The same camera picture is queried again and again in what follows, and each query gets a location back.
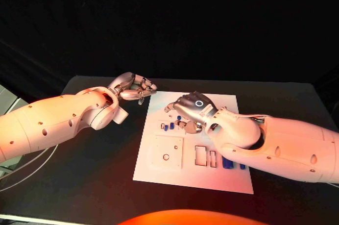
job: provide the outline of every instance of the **white robotic arm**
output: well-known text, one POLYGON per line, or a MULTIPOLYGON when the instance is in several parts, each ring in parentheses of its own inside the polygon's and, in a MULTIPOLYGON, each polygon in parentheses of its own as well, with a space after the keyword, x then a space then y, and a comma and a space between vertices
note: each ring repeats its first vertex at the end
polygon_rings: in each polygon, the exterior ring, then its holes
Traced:
POLYGON ((302 121, 241 115, 225 107, 218 110, 199 92, 170 103, 164 111, 170 110, 190 120, 176 121, 186 132, 205 129, 216 150, 229 160, 293 180, 339 183, 336 132, 302 121))
POLYGON ((55 146, 87 127, 98 130, 111 120, 120 124, 128 114, 118 99, 139 100, 141 104, 156 89, 146 78, 127 72, 108 87, 36 101, 0 116, 0 162, 55 146))

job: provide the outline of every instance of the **black curtain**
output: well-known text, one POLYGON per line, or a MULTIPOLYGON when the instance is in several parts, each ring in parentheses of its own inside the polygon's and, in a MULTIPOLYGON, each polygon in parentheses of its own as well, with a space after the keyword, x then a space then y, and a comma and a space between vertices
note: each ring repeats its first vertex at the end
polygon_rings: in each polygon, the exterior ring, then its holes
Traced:
POLYGON ((338 18, 335 0, 0 0, 0 83, 29 102, 126 71, 338 87, 338 18))

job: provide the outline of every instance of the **white cable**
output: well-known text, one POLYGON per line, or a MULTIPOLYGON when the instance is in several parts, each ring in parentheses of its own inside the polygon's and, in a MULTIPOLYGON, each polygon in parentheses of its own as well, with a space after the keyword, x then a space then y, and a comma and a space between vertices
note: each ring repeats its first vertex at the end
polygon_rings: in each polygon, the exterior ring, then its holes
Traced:
POLYGON ((332 183, 327 182, 327 184, 330 184, 333 187, 338 187, 338 188, 339 188, 339 186, 333 185, 332 183))
MULTIPOLYGON (((3 188, 3 189, 0 190, 0 192, 4 191, 4 190, 7 190, 7 189, 12 188, 13 186, 16 186, 20 182, 23 182, 23 181, 36 173, 36 171, 38 171, 38 170, 42 168, 42 166, 48 163, 48 160, 49 160, 49 158, 52 157, 56 148, 58 148, 58 145, 55 146, 55 149, 53 149, 53 151, 52 151, 52 153, 51 153, 48 159, 45 160, 45 162, 42 163, 42 165, 39 166, 39 168, 33 171, 33 173, 32 173, 26 178, 23 178, 17 183, 14 183, 12 186, 3 188)), ((48 151, 48 149, 45 149, 45 151, 39 154, 39 156, 38 156, 32 161, 29 161, 19 169, 16 169, 16 170, 14 170, 13 172, 10 172, 7 175, 4 175, 3 177, 0 177, 0 180, 1 180, 3 178, 6 178, 10 174, 13 174, 16 171, 19 171, 23 167, 26 167, 26 166, 42 156, 42 154, 48 151)))

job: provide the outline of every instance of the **table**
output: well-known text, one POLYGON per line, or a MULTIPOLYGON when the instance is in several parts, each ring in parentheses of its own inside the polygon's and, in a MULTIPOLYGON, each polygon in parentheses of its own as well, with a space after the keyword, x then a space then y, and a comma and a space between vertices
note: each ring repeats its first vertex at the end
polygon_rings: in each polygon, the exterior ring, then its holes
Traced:
MULTIPOLYGON (((63 94, 107 86, 113 79, 76 76, 63 94)), ((162 91, 198 90, 237 95, 241 114, 297 119, 338 131, 310 84, 151 81, 162 91)), ((252 168, 254 195, 133 181, 149 98, 141 106, 137 101, 123 101, 121 106, 130 114, 123 124, 113 122, 100 131, 82 130, 59 145, 36 174, 0 193, 0 214, 94 225, 111 225, 141 214, 170 209, 218 211, 268 224, 327 224, 339 220, 339 188, 325 183, 293 181, 252 168)), ((16 177, 27 175, 29 170, 16 177)))

